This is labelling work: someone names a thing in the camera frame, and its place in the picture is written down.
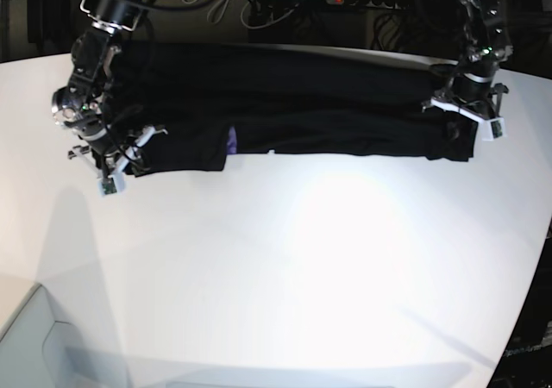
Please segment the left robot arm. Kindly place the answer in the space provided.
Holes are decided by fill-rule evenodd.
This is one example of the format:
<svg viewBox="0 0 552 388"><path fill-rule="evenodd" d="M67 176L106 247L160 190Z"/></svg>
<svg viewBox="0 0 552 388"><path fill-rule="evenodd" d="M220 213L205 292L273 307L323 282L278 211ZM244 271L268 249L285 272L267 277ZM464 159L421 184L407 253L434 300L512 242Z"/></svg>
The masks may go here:
<svg viewBox="0 0 552 388"><path fill-rule="evenodd" d="M444 72L443 86L423 103L464 116L488 128L501 128L502 100L509 90L494 81L513 53L505 0L415 0L419 15L437 32L458 41L455 65L434 65Z"/></svg>

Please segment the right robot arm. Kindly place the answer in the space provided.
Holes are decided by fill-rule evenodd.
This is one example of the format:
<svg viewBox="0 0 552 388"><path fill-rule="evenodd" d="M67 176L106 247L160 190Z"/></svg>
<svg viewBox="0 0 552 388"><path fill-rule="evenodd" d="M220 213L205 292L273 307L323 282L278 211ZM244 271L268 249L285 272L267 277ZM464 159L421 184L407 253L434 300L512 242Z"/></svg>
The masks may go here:
<svg viewBox="0 0 552 388"><path fill-rule="evenodd" d="M73 69L66 86L53 94L56 123L85 141L85 152L95 152L102 180L127 166L139 172L147 170L139 153L141 147L126 144L110 127L104 102L114 84L111 63L122 52L120 33L135 31L147 12L155 9L155 2L82 0L80 9L91 19L91 26L72 46Z"/></svg>

